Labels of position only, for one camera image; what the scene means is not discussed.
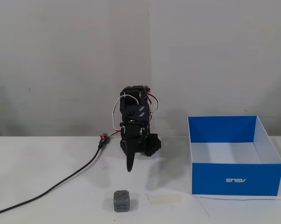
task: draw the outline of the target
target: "cube face letter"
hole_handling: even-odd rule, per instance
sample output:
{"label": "cube face letter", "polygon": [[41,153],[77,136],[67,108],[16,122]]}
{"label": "cube face letter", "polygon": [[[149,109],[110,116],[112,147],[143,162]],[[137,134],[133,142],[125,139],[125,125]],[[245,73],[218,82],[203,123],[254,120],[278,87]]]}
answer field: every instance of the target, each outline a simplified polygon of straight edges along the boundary
{"label": "cube face letter", "polygon": [[116,212],[125,212],[130,209],[130,197],[127,190],[117,190],[113,195],[113,206]]}

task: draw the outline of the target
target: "white wire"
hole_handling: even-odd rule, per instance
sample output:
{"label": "white wire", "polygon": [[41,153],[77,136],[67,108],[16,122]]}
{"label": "white wire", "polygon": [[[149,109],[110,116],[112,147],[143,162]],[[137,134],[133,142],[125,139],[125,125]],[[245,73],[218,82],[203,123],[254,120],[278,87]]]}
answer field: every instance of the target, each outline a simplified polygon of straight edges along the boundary
{"label": "white wire", "polygon": [[120,100],[120,98],[126,97],[126,96],[132,97],[133,99],[136,100],[137,104],[139,104],[138,100],[137,100],[135,97],[133,97],[133,96],[131,96],[131,95],[128,95],[128,94],[122,95],[122,96],[120,96],[120,97],[117,99],[117,102],[116,102],[116,104],[114,105],[113,111],[112,111],[112,125],[113,125],[113,129],[114,129],[115,131],[117,131],[117,132],[120,132],[121,129],[116,129],[116,127],[114,126],[114,110],[116,109],[117,103],[118,103],[118,101]]}

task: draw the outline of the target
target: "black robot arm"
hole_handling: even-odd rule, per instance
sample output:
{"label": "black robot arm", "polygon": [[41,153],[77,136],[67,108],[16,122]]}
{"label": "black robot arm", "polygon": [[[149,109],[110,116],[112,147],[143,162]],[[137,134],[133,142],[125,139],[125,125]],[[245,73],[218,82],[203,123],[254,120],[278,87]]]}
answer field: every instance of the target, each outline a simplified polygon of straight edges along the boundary
{"label": "black robot arm", "polygon": [[121,92],[120,112],[122,113],[121,148],[127,156],[127,170],[130,172],[137,152],[153,155],[161,148],[157,134],[151,134],[151,111],[148,104],[148,86],[126,87]]}

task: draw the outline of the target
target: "asus logo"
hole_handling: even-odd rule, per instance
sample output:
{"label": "asus logo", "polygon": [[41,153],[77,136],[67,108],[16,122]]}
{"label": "asus logo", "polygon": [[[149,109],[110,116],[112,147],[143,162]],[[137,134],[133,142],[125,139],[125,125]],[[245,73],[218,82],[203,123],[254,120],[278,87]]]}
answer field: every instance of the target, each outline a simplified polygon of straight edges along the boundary
{"label": "asus logo", "polygon": [[226,182],[237,182],[237,183],[243,183],[246,179],[226,179]]}

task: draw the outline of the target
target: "black cable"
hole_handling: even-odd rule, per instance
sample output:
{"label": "black cable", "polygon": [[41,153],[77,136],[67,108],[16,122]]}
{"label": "black cable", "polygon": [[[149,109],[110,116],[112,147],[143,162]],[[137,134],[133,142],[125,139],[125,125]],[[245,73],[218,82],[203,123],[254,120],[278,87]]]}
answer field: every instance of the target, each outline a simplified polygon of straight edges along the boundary
{"label": "black cable", "polygon": [[100,143],[99,143],[99,147],[98,147],[98,150],[97,150],[95,156],[94,156],[87,164],[85,164],[83,167],[81,167],[79,170],[77,170],[75,173],[73,173],[73,174],[71,174],[70,176],[68,176],[67,178],[63,179],[62,181],[60,181],[59,183],[57,183],[57,184],[56,184],[55,186],[53,186],[52,188],[50,188],[49,190],[45,191],[43,194],[40,194],[39,196],[34,197],[34,198],[32,198],[32,199],[30,199],[30,200],[27,200],[27,201],[25,201],[25,202],[16,204],[16,205],[14,205],[14,206],[12,206],[12,207],[9,207],[9,208],[0,210],[0,213],[3,213],[3,212],[5,212],[5,211],[9,211],[9,210],[11,210],[11,209],[15,209],[15,208],[17,208],[17,207],[19,207],[19,206],[22,206],[22,205],[25,205],[25,204],[27,204],[27,203],[33,202],[33,201],[39,199],[40,197],[43,197],[44,195],[48,194],[48,193],[49,193],[50,191],[52,191],[54,188],[56,188],[57,186],[61,185],[62,183],[64,183],[64,182],[67,181],[68,179],[70,179],[71,177],[73,177],[73,176],[75,176],[76,174],[78,174],[80,171],[82,171],[84,168],[86,168],[92,161],[94,161],[94,159],[97,157],[97,155],[98,155],[100,149],[102,148],[102,146],[107,142],[107,138],[108,138],[108,136],[105,135],[105,134],[103,135],[103,137],[101,136],[101,140],[100,140]]}

